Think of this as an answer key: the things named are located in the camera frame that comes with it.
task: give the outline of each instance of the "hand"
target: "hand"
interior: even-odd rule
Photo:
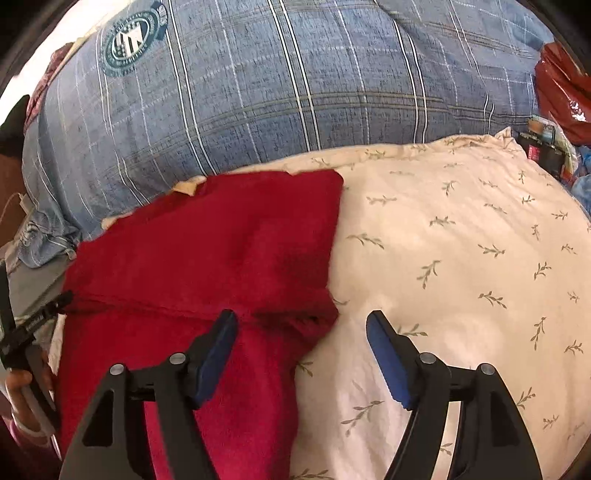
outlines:
[[[43,359],[44,367],[41,381],[47,387],[48,390],[53,390],[54,375],[49,367],[48,357],[45,352],[41,354]],[[41,426],[39,421],[33,415],[24,395],[22,394],[22,388],[31,384],[33,381],[33,375],[26,370],[11,369],[6,377],[6,389],[8,392],[8,399],[12,405],[12,412],[14,416],[28,429],[39,432]],[[43,444],[47,442],[45,437],[31,437],[23,432],[33,443]]]

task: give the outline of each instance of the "red fleece blanket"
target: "red fleece blanket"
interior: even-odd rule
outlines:
[[[213,177],[82,243],[65,286],[62,449],[111,365],[155,365],[232,309],[236,344],[195,417],[221,480],[287,479],[296,363],[337,318],[326,285],[342,183],[330,170]],[[168,479],[155,406],[146,411],[157,478]]]

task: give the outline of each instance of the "blue fabric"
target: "blue fabric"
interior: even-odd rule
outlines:
[[[471,1],[164,0],[167,24],[113,70],[128,48],[113,29],[154,5],[137,0],[66,64],[27,132],[37,210],[20,258],[35,267],[74,250],[101,219],[195,175],[526,129],[552,35],[515,0]]]

